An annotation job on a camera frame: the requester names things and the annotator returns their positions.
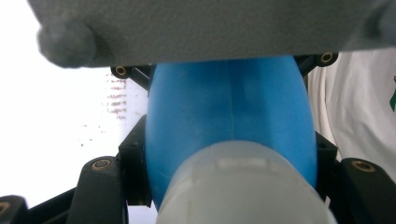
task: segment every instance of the blue rounded object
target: blue rounded object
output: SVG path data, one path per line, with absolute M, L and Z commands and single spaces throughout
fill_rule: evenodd
M 272 148 L 315 185 L 315 132 L 291 56 L 158 64 L 146 127 L 148 181 L 157 209 L 177 167 L 221 141 Z

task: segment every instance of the white plastic part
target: white plastic part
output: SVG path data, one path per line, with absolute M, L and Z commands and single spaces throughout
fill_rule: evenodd
M 227 141 L 177 169 L 158 224 L 336 223 L 310 185 L 268 147 Z

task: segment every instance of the gray textured surface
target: gray textured surface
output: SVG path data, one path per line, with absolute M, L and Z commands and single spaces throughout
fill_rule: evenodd
M 387 0 L 29 0 L 43 26 L 81 21 L 88 66 L 250 58 L 384 48 Z

